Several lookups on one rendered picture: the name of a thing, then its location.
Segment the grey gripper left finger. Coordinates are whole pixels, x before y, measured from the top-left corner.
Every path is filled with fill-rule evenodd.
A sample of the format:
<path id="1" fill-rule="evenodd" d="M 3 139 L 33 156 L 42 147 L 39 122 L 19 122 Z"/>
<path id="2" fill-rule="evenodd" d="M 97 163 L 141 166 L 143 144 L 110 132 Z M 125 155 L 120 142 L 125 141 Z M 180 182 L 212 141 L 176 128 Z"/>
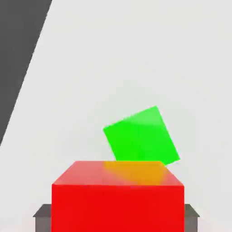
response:
<path id="1" fill-rule="evenodd" d="M 33 217 L 35 232 L 51 232 L 51 204 L 43 204 Z"/>

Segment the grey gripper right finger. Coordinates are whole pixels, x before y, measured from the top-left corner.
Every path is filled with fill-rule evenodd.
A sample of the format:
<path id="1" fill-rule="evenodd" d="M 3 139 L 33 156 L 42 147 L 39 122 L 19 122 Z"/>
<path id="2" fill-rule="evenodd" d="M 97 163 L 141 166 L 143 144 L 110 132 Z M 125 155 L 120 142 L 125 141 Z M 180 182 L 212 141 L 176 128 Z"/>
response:
<path id="1" fill-rule="evenodd" d="M 199 214 L 189 204 L 185 204 L 184 232 L 198 232 Z"/>

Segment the small red cube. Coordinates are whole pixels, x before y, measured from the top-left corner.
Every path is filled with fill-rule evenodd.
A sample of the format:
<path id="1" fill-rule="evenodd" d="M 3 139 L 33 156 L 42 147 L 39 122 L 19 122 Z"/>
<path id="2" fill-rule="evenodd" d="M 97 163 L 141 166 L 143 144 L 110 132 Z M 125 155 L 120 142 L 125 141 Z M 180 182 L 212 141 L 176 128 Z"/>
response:
<path id="1" fill-rule="evenodd" d="M 52 184 L 51 232 L 184 232 L 184 185 L 159 161 L 76 161 Z"/>

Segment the small green cube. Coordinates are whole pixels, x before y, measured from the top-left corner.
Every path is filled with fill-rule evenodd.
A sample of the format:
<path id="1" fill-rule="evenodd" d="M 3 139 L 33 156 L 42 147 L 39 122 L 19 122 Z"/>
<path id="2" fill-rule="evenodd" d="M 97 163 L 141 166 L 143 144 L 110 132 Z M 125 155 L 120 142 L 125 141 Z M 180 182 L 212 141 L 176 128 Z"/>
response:
<path id="1" fill-rule="evenodd" d="M 142 110 L 103 128 L 117 161 L 180 160 L 157 106 Z"/>

